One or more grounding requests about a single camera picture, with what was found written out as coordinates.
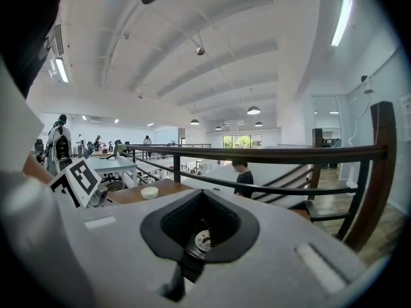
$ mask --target dark shirt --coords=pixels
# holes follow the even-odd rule
[[[45,44],[57,17],[60,0],[10,0],[1,3],[0,52],[22,95],[29,89],[46,61]]]
[[[249,184],[254,185],[254,179],[252,177],[251,171],[244,172],[237,177],[237,182],[240,184]],[[251,198],[251,195],[254,191],[252,189],[243,189],[243,188],[235,188],[234,194],[240,193],[242,196],[246,198]]]

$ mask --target fluorescent light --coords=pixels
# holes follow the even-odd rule
[[[63,82],[68,82],[69,79],[67,78],[66,70],[64,69],[64,63],[62,58],[56,58],[56,64],[60,75],[62,76]]]
[[[349,20],[351,9],[353,8],[353,0],[342,0],[340,19],[338,20],[337,28],[334,33],[331,45],[337,47],[340,44],[342,35]]]

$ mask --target small bowl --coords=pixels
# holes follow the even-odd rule
[[[152,198],[156,198],[159,194],[159,189],[156,187],[146,187],[141,190],[141,195],[146,200],[151,200]]]

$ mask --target wooden table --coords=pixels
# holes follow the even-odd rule
[[[170,179],[163,179],[158,182],[154,182],[152,184],[146,184],[139,187],[134,187],[130,189],[124,189],[118,192],[110,192],[109,198],[117,203],[120,204],[131,204],[146,201],[145,198],[141,195],[141,190],[147,187],[156,187],[159,189],[159,194],[157,195],[158,198],[179,193],[182,191],[186,191],[188,189],[193,189],[188,187],[184,184],[180,184],[178,182],[174,182]]]

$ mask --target security camera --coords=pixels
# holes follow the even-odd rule
[[[205,51],[205,49],[204,49],[203,47],[198,47],[197,49],[195,49],[195,53],[196,53],[198,56],[202,56],[202,55],[204,55],[204,54],[206,53],[206,51]]]

